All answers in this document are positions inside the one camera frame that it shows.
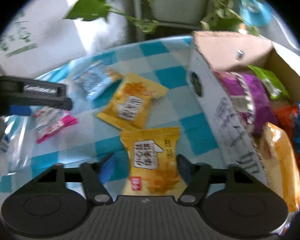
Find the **yellow little waffle packet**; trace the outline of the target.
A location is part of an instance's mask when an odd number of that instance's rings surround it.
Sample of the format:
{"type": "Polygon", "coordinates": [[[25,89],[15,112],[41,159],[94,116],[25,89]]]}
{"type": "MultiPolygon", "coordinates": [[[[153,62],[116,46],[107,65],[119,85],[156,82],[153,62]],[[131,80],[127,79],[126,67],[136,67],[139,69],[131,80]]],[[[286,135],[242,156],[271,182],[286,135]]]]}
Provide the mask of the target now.
{"type": "Polygon", "coordinates": [[[186,188],[176,155],[179,127],[123,131],[120,139],[129,156],[129,176],[122,194],[173,196],[186,188]]]}

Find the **green pothos plant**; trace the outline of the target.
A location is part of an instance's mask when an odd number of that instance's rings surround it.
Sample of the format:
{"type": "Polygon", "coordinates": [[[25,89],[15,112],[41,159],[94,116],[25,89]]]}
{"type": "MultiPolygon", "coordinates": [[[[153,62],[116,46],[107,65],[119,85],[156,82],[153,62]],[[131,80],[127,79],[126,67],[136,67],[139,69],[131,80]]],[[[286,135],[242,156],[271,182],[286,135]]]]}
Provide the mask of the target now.
{"type": "Polygon", "coordinates": [[[253,0],[77,0],[65,13],[66,20],[108,20],[124,17],[145,34],[159,26],[202,30],[238,31],[244,23],[240,8],[253,0]]]}

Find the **white metal plant stand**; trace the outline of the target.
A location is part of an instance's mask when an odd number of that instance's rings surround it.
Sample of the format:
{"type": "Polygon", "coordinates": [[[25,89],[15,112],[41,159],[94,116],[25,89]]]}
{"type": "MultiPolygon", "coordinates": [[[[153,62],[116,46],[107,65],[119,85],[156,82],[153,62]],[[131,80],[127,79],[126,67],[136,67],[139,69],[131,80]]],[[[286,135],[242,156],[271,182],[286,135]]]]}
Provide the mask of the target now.
{"type": "Polygon", "coordinates": [[[158,22],[156,36],[201,29],[200,21],[212,11],[211,0],[133,0],[133,16],[158,22]]]}

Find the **blue checkered tablecloth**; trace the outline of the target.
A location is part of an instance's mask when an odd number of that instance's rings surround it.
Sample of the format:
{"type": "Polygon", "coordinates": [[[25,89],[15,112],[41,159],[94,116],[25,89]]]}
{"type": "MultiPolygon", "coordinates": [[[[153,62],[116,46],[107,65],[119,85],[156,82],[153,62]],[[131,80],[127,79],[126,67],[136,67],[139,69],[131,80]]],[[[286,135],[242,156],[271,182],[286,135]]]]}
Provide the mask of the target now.
{"type": "Polygon", "coordinates": [[[128,177],[129,161],[120,141],[120,131],[96,116],[108,104],[117,84],[90,101],[72,81],[74,75],[96,61],[121,74],[135,73],[165,86],[167,94],[153,101],[146,126],[179,127],[177,153],[193,163],[224,168],[206,117],[186,83],[190,45],[189,36],[130,44],[74,60],[42,75],[42,80],[66,84],[74,104],[71,113],[78,123],[37,144],[32,118],[6,118],[6,132],[11,137],[10,149],[24,155],[26,165],[17,173],[0,176],[0,202],[55,163],[77,167],[87,160],[98,161],[107,153],[112,153],[113,158],[110,162],[111,176],[106,179],[105,187],[113,198],[121,194],[128,177]]]}

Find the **pink white snack packet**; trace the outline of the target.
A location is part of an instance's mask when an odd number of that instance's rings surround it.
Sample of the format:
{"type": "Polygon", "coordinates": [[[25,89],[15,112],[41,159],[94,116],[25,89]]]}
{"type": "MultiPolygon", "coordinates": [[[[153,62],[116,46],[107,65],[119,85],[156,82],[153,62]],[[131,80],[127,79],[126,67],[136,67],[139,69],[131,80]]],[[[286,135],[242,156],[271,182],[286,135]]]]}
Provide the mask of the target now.
{"type": "Polygon", "coordinates": [[[45,106],[33,114],[36,130],[36,143],[40,144],[53,137],[61,129],[78,123],[69,111],[45,106]]]}

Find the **blue round fan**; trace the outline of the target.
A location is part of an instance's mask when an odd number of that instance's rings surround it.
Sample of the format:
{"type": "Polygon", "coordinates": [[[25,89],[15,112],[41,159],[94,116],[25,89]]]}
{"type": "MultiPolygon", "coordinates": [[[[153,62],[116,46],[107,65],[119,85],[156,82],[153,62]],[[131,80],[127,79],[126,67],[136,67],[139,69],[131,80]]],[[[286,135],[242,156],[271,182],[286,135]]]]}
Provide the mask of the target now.
{"type": "Polygon", "coordinates": [[[270,23],[272,12],[270,5],[263,0],[239,0],[239,15],[250,27],[263,27],[270,23]]]}

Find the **green snack packet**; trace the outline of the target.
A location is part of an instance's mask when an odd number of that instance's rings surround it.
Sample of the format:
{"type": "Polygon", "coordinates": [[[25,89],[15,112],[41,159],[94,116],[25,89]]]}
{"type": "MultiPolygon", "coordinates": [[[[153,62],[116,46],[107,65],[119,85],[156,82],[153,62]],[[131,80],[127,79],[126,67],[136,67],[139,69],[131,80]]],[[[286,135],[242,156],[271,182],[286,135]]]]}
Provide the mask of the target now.
{"type": "Polygon", "coordinates": [[[253,65],[247,65],[247,67],[251,69],[263,83],[271,100],[290,99],[290,94],[272,71],[253,65]]]}

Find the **orange red snack packet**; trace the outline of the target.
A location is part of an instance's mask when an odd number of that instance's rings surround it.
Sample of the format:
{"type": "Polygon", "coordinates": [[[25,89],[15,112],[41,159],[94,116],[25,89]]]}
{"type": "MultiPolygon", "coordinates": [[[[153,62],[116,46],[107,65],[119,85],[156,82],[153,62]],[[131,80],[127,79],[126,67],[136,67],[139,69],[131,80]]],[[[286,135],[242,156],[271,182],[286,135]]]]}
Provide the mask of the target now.
{"type": "Polygon", "coordinates": [[[298,169],[300,170],[300,157],[295,150],[294,143],[293,143],[293,135],[294,135],[294,128],[295,122],[299,114],[299,109],[297,105],[286,106],[280,109],[275,110],[276,118],[279,122],[279,127],[283,129],[291,142],[291,145],[294,150],[294,156],[296,159],[296,164],[298,169]]]}

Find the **yellow chips bag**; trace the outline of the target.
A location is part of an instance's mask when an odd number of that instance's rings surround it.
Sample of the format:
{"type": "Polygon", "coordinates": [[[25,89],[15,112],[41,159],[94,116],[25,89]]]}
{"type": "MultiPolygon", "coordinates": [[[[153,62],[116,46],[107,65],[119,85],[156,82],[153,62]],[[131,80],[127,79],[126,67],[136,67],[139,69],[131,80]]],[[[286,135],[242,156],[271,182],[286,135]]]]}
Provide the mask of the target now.
{"type": "Polygon", "coordinates": [[[259,154],[268,178],[268,187],[287,204],[288,212],[300,210],[300,173],[287,133],[268,122],[263,128],[259,154]]]}

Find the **light blue snack packet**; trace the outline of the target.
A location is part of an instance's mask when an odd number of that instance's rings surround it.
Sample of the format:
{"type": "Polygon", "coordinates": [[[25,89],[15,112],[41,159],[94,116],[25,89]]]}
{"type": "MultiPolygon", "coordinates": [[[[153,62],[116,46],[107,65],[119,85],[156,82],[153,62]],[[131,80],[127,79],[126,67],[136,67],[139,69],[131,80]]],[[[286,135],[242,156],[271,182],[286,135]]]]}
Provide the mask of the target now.
{"type": "Polygon", "coordinates": [[[92,101],[122,78],[123,75],[121,73],[113,70],[111,67],[107,67],[99,60],[75,75],[72,81],[83,88],[86,98],[92,101]]]}

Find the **purple foil snack packet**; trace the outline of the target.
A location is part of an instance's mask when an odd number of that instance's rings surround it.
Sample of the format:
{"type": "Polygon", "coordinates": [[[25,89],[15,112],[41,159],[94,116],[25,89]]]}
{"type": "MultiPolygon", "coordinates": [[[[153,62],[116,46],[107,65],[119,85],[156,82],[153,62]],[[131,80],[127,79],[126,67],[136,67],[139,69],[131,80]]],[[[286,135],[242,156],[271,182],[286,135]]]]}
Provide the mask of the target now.
{"type": "Polygon", "coordinates": [[[213,72],[226,90],[249,133],[261,135],[264,126],[277,124],[268,95],[259,78],[245,72],[213,72]]]}

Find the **yellow waffle packet upside-down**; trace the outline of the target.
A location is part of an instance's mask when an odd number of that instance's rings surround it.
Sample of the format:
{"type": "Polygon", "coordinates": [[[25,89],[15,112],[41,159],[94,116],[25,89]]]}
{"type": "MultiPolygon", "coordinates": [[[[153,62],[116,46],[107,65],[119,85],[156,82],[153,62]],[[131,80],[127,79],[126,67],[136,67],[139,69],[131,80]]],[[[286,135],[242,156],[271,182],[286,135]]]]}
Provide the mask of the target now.
{"type": "Polygon", "coordinates": [[[102,121],[122,130],[143,129],[154,99],[167,93],[167,88],[134,73],[128,73],[105,109],[97,113],[102,121]]]}

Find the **cardboard milk box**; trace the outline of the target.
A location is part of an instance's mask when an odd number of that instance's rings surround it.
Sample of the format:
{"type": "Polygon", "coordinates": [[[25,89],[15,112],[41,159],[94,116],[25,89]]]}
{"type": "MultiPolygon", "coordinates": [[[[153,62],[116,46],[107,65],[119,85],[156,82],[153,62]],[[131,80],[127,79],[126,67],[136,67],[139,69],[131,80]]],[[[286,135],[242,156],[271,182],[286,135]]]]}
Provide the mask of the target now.
{"type": "Polygon", "coordinates": [[[300,101],[300,72],[262,37],[230,31],[195,31],[187,81],[226,164],[264,184],[268,175],[253,140],[275,109],[300,101]]]}

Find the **white appliance with green logo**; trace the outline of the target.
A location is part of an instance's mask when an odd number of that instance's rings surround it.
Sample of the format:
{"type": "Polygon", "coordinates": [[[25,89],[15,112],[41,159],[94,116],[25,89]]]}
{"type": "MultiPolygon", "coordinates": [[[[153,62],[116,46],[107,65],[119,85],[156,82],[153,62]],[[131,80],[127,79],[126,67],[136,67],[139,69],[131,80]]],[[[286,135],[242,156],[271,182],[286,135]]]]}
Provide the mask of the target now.
{"type": "Polygon", "coordinates": [[[66,20],[77,0],[31,0],[0,38],[0,75],[38,77],[69,61],[133,42],[135,28],[123,16],[66,20]]]}

